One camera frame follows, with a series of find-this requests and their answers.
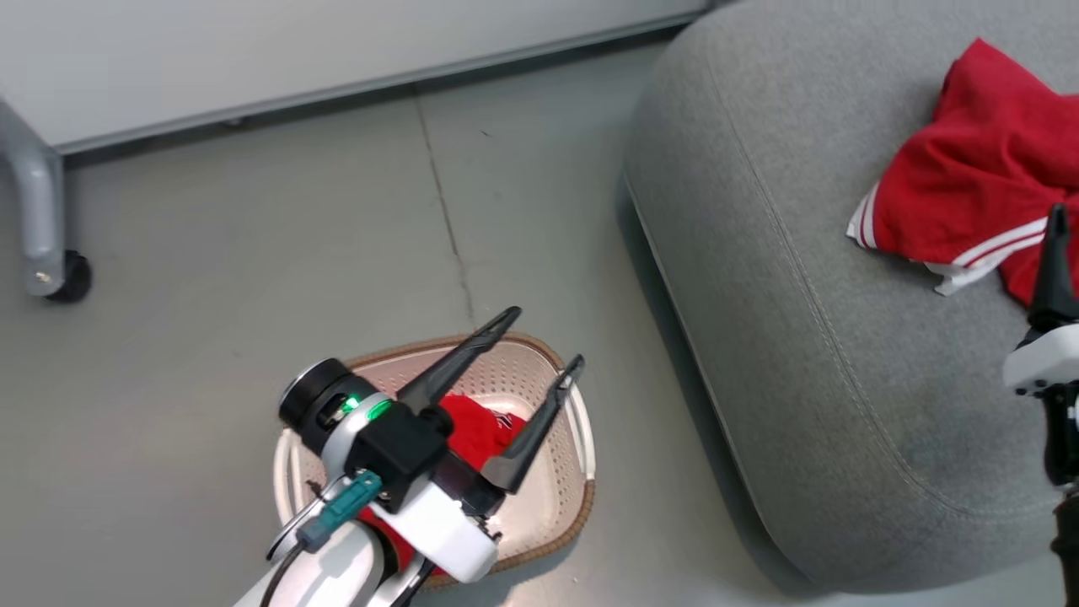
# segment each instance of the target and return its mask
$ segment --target red fabric in basket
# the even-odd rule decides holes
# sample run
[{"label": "red fabric in basket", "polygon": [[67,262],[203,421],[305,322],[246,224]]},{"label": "red fabric in basket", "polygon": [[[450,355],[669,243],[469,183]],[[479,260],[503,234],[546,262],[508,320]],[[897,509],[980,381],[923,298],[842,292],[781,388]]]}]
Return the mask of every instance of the red fabric in basket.
[{"label": "red fabric in basket", "polygon": [[[517,433],[524,428],[524,420],[521,418],[513,414],[492,412],[462,395],[450,395],[443,398],[440,404],[453,418],[450,450],[476,470],[483,468],[483,464],[491,457],[504,452]],[[397,551],[399,568],[404,569],[411,563],[415,550],[397,535],[393,527],[375,516],[370,508],[365,508],[359,513],[359,520],[378,528],[390,538]],[[435,569],[435,575],[441,572],[441,569]]]}]

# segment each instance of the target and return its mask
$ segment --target green light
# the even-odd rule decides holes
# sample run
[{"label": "green light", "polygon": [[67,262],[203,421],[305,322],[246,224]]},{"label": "green light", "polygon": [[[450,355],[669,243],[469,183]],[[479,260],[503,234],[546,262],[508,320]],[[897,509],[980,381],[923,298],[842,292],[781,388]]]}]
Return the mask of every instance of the green light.
[{"label": "green light", "polygon": [[382,401],[381,403],[374,405],[373,408],[371,408],[371,411],[367,412],[367,419],[374,419],[380,415],[386,413],[386,410],[388,410],[390,405],[392,404],[393,401]]},{"label": "green light", "polygon": [[341,405],[341,413],[344,415],[349,415],[353,411],[355,411],[355,409],[358,406],[359,406],[359,401],[357,401],[355,397],[350,397],[349,400],[345,401],[343,405]]}]

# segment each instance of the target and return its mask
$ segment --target teal connector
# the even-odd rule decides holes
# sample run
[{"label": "teal connector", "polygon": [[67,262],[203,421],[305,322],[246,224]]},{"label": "teal connector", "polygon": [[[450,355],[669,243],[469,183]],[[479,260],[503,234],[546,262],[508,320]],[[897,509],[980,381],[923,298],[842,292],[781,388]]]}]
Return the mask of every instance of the teal connector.
[{"label": "teal connector", "polygon": [[333,532],[359,514],[382,491],[382,479],[365,470],[352,480],[352,484],[326,505],[318,516],[309,520],[296,530],[297,540],[303,550],[314,554],[329,541]]}]

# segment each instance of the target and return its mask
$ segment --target gray sofa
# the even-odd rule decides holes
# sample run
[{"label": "gray sofa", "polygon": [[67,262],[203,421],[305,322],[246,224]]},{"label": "gray sofa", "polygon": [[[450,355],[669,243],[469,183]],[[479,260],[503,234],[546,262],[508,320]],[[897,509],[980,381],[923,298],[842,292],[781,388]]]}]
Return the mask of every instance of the gray sofa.
[{"label": "gray sofa", "polygon": [[655,68],[626,179],[743,481],[823,588],[910,591],[1048,551],[1024,313],[844,235],[975,37],[1079,91],[1075,0],[751,0]]}]

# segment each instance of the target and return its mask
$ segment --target brown woven basket rim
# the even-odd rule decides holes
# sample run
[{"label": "brown woven basket rim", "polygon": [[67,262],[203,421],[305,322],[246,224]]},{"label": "brown woven basket rim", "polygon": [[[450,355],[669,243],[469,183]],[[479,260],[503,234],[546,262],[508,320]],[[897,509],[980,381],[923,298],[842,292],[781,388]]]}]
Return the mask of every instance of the brown woven basket rim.
[{"label": "brown woven basket rim", "polygon": [[[419,353],[424,353],[427,350],[435,350],[438,348],[447,348],[451,346],[456,346],[463,342],[467,335],[459,335],[456,337],[442,337],[440,340],[428,340],[426,342],[416,342],[414,344],[409,344],[407,346],[399,346],[397,348],[387,348],[372,355],[366,355],[363,357],[357,357],[345,361],[345,365],[350,370],[355,370],[356,368],[367,367],[373,363],[382,362],[386,359],[393,359],[396,357],[405,357],[409,355],[415,355]],[[544,344],[541,340],[532,337],[531,335],[524,333],[507,333],[505,337],[502,339],[503,342],[508,342],[511,344],[519,344],[521,346],[528,346],[533,350],[537,350],[540,354],[547,359],[547,361],[556,369],[561,370],[564,368],[562,364],[562,359],[550,349],[549,346]],[[562,550],[569,546],[573,540],[577,539],[581,535],[581,530],[585,527],[585,523],[588,522],[588,515],[592,513],[592,505],[596,500],[596,480],[585,481],[585,495],[581,500],[581,510],[577,511],[577,516],[570,524],[570,527],[559,537],[554,540],[541,546],[533,548],[532,550],[527,550],[520,554],[516,554],[508,558],[501,558],[491,568],[491,572],[495,574],[497,571],[504,571],[525,563],[530,563],[537,558],[547,556],[548,554],[554,554],[559,550]],[[427,579],[427,582],[423,584],[423,590],[436,590],[451,587],[457,583],[452,577],[440,574],[437,576],[432,576]]]}]

